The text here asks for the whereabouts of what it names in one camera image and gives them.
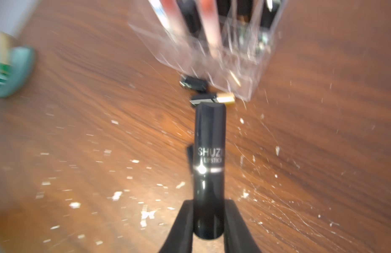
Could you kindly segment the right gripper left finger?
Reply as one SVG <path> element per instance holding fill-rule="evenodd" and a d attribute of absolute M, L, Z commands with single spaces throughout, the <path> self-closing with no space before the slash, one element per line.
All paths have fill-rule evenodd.
<path fill-rule="evenodd" d="M 193 201 L 185 200 L 159 253 L 192 253 Z"/>

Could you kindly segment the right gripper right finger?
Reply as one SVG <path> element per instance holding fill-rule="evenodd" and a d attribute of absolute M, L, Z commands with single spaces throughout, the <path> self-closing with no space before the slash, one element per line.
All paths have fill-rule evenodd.
<path fill-rule="evenodd" d="M 261 253 L 233 200 L 225 200 L 224 245 L 226 253 Z"/>

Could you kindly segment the pink lipstick tube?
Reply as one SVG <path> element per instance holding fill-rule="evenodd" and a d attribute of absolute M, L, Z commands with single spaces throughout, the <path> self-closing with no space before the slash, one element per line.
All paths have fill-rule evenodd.
<path fill-rule="evenodd" d="M 210 53 L 218 58 L 223 44 L 216 1 L 198 0 L 196 4 Z"/>

